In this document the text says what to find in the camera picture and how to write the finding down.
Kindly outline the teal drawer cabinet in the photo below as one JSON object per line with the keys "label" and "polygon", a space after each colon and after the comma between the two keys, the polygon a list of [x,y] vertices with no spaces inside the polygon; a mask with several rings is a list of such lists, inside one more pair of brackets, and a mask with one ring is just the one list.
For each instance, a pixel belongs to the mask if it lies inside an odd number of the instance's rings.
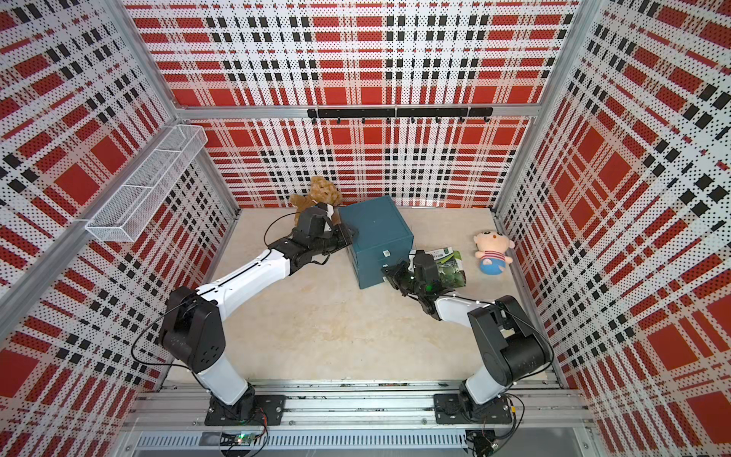
{"label": "teal drawer cabinet", "polygon": [[357,232],[348,257],[360,289],[382,283],[382,268],[409,259],[414,235],[390,196],[341,207],[339,215]]}

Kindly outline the dark green seed bag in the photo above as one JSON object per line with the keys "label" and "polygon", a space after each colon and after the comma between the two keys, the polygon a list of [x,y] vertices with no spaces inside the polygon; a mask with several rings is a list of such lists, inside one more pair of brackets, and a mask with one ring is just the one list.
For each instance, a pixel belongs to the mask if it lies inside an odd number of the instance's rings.
{"label": "dark green seed bag", "polygon": [[437,261],[440,281],[446,289],[460,289],[466,286],[466,272],[460,258],[451,256]]}

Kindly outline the green white seed bag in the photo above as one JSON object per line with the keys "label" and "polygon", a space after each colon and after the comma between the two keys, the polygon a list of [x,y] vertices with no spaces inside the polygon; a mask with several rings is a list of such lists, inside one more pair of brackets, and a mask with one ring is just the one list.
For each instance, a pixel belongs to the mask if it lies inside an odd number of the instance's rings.
{"label": "green white seed bag", "polygon": [[464,268],[461,253],[452,247],[426,251],[431,255],[439,270],[462,270]]}

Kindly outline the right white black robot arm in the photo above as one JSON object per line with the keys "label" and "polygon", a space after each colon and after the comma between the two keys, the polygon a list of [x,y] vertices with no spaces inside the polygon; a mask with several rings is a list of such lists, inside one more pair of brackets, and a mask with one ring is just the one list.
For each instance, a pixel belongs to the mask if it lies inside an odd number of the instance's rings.
{"label": "right white black robot arm", "polygon": [[516,298],[506,295],[485,302],[458,295],[445,287],[436,261],[425,251],[416,251],[410,261],[384,267],[382,272],[396,291],[418,302],[431,318],[472,330],[482,365],[460,386],[463,411],[477,411],[551,366],[550,342],[535,329]]}

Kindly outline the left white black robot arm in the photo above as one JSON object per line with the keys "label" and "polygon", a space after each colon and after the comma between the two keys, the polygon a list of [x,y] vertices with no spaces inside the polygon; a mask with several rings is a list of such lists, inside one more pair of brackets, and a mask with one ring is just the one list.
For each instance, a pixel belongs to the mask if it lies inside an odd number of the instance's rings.
{"label": "left white black robot arm", "polygon": [[266,249],[243,267],[197,289],[171,293],[158,341],[219,404],[233,409],[254,396],[253,387],[226,356],[224,322],[267,287],[330,257],[356,240],[358,230],[332,219],[335,210],[317,204],[299,215],[289,235],[265,244]]}

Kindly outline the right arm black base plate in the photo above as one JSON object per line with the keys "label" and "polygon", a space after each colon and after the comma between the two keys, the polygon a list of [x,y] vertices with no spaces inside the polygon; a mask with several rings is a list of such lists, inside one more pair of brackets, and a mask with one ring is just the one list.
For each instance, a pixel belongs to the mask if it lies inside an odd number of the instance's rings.
{"label": "right arm black base plate", "polygon": [[502,397],[478,405],[462,393],[434,394],[434,413],[438,425],[509,425],[511,407]]}

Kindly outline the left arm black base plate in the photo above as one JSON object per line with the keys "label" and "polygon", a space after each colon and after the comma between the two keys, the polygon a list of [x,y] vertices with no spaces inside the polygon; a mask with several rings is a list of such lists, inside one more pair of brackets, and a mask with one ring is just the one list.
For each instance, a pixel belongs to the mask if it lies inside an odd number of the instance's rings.
{"label": "left arm black base plate", "polygon": [[229,406],[211,396],[204,424],[208,427],[251,426],[256,423],[279,426],[286,401],[285,395],[254,394],[244,395]]}

